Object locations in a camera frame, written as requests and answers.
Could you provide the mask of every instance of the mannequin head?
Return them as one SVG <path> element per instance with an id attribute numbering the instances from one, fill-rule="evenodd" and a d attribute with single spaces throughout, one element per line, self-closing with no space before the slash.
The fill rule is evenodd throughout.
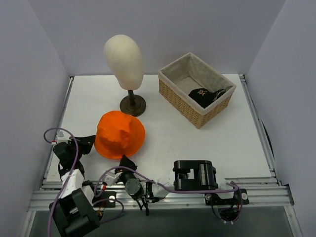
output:
<path id="1" fill-rule="evenodd" d="M 137 90 L 144 77 L 143 59 L 136 42 L 128 36 L 116 35 L 104 45 L 104 56 L 119 85 Z"/>

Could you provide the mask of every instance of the hat brim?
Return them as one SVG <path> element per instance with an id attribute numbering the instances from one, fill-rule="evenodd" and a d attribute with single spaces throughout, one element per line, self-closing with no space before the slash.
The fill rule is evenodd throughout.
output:
<path id="1" fill-rule="evenodd" d="M 144 141 L 145 141 L 145 128 L 140 120 L 137 118 L 131 116 L 131 142 L 128 145 L 127 148 L 124 149 L 123 153 L 117 153 L 114 151 L 111 151 L 110 149 L 104 147 L 100 141 L 100 137 L 97 135 L 95 137 L 94 141 L 94 147 L 95 150 L 103 157 L 109 158 L 109 159 L 121 159 L 123 155 L 126 155 L 127 157 L 131 157 L 132 155 L 136 154 L 139 149 L 142 147 Z"/>

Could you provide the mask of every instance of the wicker basket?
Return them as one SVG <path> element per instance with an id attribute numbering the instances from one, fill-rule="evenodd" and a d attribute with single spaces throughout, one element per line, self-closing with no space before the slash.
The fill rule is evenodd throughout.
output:
<path id="1" fill-rule="evenodd" d="M 188 53 L 158 73 L 159 93 L 196 128 L 201 128 L 228 106 L 236 85 L 192 53 Z M 191 90 L 206 88 L 226 93 L 205 109 L 188 96 Z"/>

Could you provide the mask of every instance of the orange hat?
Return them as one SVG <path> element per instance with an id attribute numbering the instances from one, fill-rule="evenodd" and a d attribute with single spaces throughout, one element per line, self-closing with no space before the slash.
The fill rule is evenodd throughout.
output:
<path id="1" fill-rule="evenodd" d="M 137 118 L 121 111 L 110 111 L 99 121 L 94 147 L 106 158 L 130 157 L 142 147 L 145 134 L 144 126 Z"/>

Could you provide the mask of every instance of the gray floor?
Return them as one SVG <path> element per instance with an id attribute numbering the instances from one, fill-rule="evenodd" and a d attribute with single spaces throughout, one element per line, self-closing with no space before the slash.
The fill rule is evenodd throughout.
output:
<path id="1" fill-rule="evenodd" d="M 108 211 L 106 217 L 116 212 Z M 47 236 L 48 212 L 37 212 L 30 237 Z M 52 237 L 59 237 L 55 224 Z M 291 237 L 292 232 L 283 207 L 245 208 L 231 226 L 214 217 L 210 208 L 187 210 L 127 211 L 117 220 L 106 223 L 87 237 Z"/>

